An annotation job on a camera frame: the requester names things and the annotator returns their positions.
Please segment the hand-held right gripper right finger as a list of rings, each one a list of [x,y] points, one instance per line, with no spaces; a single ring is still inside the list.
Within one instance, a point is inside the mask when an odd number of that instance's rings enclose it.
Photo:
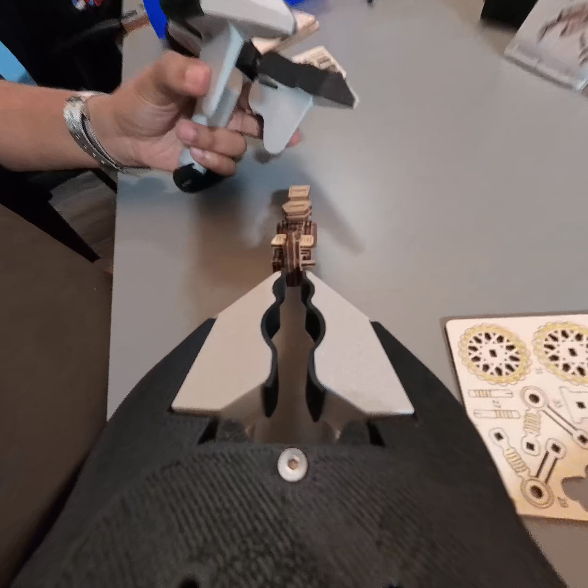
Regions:
[[[312,421],[339,435],[350,422],[413,415],[369,317],[311,272],[302,278],[300,295],[313,342],[305,390]]]

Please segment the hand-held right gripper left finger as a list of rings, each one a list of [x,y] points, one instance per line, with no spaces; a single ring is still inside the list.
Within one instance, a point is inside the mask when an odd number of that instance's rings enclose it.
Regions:
[[[171,404],[174,413],[235,421],[248,436],[263,434],[279,395],[273,339],[285,294],[276,272],[217,315]]]

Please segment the wooden parts sheet with wheels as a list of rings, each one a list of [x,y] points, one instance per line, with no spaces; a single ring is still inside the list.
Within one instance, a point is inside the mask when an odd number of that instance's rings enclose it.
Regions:
[[[445,323],[465,411],[521,516],[587,522],[587,313]]]

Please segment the person's left forearm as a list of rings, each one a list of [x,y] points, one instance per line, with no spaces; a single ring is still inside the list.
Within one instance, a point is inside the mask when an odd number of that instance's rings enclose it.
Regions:
[[[97,168],[63,117],[78,92],[1,81],[1,166],[17,172]]]

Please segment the person's left hand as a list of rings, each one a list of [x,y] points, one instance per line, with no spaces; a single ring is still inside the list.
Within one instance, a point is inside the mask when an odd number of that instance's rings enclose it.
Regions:
[[[246,107],[243,91],[224,128],[192,120],[197,99],[209,90],[211,71],[193,57],[167,51],[114,93],[90,98],[93,133],[123,167],[172,172],[188,151],[193,160],[223,177],[236,172],[247,138],[261,138],[263,122]]]

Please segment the black printed cloth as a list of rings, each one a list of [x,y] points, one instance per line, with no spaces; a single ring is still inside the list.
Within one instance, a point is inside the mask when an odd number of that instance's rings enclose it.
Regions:
[[[113,92],[122,1],[1,1],[1,79]]]

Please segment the engraved wooden part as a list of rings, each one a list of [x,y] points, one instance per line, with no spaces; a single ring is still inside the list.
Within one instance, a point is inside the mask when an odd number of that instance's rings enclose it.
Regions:
[[[324,46],[307,49],[292,56],[290,60],[294,63],[312,65],[320,70],[339,73],[344,79],[346,79],[347,76],[346,71]]]

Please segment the wooden model assembly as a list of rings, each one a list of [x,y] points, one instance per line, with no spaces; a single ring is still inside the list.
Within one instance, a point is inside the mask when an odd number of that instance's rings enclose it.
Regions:
[[[305,271],[315,267],[318,226],[312,219],[311,187],[293,185],[282,205],[282,217],[272,238],[272,270],[280,272],[286,286],[300,285]]]

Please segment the silver wristwatch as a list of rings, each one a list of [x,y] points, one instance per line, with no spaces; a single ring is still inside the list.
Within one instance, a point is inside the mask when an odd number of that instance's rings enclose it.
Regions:
[[[95,135],[90,117],[86,112],[86,103],[90,99],[102,95],[105,94],[102,92],[82,91],[66,99],[63,107],[63,118],[70,136],[78,147],[89,155],[101,168],[126,174],[143,173],[145,168],[124,166],[111,157]]]

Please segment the large blue box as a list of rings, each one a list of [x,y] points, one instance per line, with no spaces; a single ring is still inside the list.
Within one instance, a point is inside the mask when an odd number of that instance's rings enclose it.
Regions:
[[[166,39],[168,20],[161,8],[160,1],[141,1],[151,27],[160,40]]]

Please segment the plain wooden panel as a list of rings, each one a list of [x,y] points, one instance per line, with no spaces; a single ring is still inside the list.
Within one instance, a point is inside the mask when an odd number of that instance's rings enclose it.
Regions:
[[[319,21],[310,13],[294,9],[293,15],[296,19],[295,34],[288,38],[252,38],[254,47],[261,53],[271,51],[280,52],[311,36],[319,29]]]

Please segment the printed paper sheets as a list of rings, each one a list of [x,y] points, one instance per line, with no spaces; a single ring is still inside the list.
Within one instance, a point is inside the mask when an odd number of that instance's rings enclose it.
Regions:
[[[587,1],[538,1],[503,56],[587,96]]]

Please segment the black chair part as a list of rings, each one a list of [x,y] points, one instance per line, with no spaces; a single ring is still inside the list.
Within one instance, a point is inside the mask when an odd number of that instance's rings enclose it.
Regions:
[[[117,187],[102,171],[1,169],[1,205],[92,263],[114,260]]]

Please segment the grey desk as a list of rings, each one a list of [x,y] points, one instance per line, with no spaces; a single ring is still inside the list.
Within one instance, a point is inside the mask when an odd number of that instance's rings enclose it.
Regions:
[[[359,113],[349,118],[312,116],[311,144],[297,155],[262,166],[252,157],[234,180],[192,198],[188,220],[200,241],[192,253],[194,305],[217,310],[222,281],[254,282],[253,251],[238,246],[245,217],[231,224],[214,215],[245,213],[245,196],[261,206],[270,188],[296,176],[316,182],[319,212],[342,212],[326,222],[320,270],[353,302],[376,311],[386,326],[401,328],[401,341],[371,325],[386,359],[416,400],[416,416],[356,425],[343,441],[309,442],[301,450],[308,469],[300,481],[279,474],[288,445],[232,437],[225,417],[175,415],[172,393],[191,360],[202,357],[217,320],[207,320],[119,400],[102,440],[113,458],[115,498],[107,500],[92,540],[106,541],[97,556],[100,586],[114,587],[565,587],[553,562],[571,548],[580,562],[564,575],[587,572],[587,529],[564,523],[526,526],[515,513],[496,468],[460,402],[402,343],[431,355],[440,335],[436,315],[451,304],[437,295],[457,294],[465,277],[450,284],[455,235],[467,228],[465,213],[514,204],[496,187],[477,185],[469,147],[452,147],[465,133],[458,121],[465,98],[455,89],[417,82],[393,51],[408,49],[408,33],[392,24],[392,8],[351,9],[327,26],[351,25],[359,40],[337,49],[364,91]],[[556,539],[564,539],[556,546]]]

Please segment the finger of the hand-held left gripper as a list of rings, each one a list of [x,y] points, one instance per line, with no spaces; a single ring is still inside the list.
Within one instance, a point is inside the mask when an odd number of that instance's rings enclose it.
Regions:
[[[298,29],[284,1],[202,1],[202,12],[229,21],[250,37],[289,38]]]

